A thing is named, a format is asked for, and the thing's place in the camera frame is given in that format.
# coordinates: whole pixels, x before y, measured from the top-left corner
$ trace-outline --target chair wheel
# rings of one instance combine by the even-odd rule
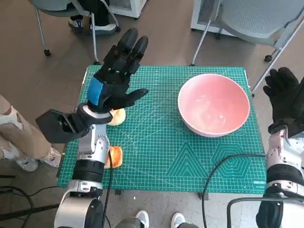
[[[51,52],[49,50],[44,50],[44,55],[49,57],[51,55]]]
[[[217,39],[217,40],[220,40],[220,37],[221,37],[220,33],[218,33],[218,34],[215,35],[215,39]]]
[[[265,56],[265,59],[264,59],[265,62],[269,63],[269,62],[271,62],[271,60],[272,60],[272,56],[271,55]]]

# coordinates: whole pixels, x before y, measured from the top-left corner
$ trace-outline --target table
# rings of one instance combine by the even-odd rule
[[[88,83],[100,66],[89,66],[81,90],[86,102]],[[239,83],[251,106],[247,122],[237,131],[219,138],[206,138],[190,131],[181,120],[177,97],[181,86],[202,73],[217,73]],[[123,164],[114,169],[113,189],[202,192],[208,175],[225,157],[233,154],[263,154],[246,73],[242,67],[141,66],[132,76],[129,91],[148,88],[149,93],[127,108],[125,122],[107,127],[111,145],[123,149]],[[72,177],[78,140],[66,147],[58,186]],[[263,158],[235,158],[214,175],[208,192],[263,193]],[[108,186],[109,170],[103,185]]]

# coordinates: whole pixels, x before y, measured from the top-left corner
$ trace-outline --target pink bowl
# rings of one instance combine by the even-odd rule
[[[237,130],[250,112],[243,88],[216,74],[189,79],[180,89],[178,106],[185,124],[206,137],[220,137]]]

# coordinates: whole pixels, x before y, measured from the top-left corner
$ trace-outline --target black pants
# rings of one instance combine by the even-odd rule
[[[125,218],[115,228],[144,228],[143,223],[138,218]],[[199,228],[190,223],[182,223],[178,228]]]
[[[108,5],[110,4],[110,0],[104,0],[104,1]],[[79,3],[84,8],[84,10],[94,13],[95,25],[105,26],[110,24],[109,11],[100,0],[94,0],[94,1],[80,0]],[[67,7],[74,7],[74,5],[72,3],[69,3]],[[71,17],[71,20],[81,20],[82,18],[83,18],[82,15],[76,15]]]

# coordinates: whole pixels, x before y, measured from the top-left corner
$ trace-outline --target shoe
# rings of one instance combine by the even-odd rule
[[[60,160],[61,160],[61,153],[53,147],[51,147],[50,152],[43,159],[40,159],[40,161],[50,166],[53,166],[55,168],[59,167]]]
[[[177,228],[180,224],[185,223],[185,217],[180,213],[175,213],[171,220],[171,228]]]
[[[95,34],[97,36],[99,35],[110,35],[112,33],[115,33],[116,31],[116,25],[115,24],[108,24],[105,26],[97,26],[95,25]]]
[[[84,30],[82,20],[71,20],[68,22],[69,27],[76,32],[81,32]]]
[[[149,216],[145,210],[139,211],[135,217],[144,224],[144,228],[149,228]]]
[[[18,166],[27,172],[33,172],[38,168],[38,161],[33,158],[25,157],[23,159],[16,160]]]

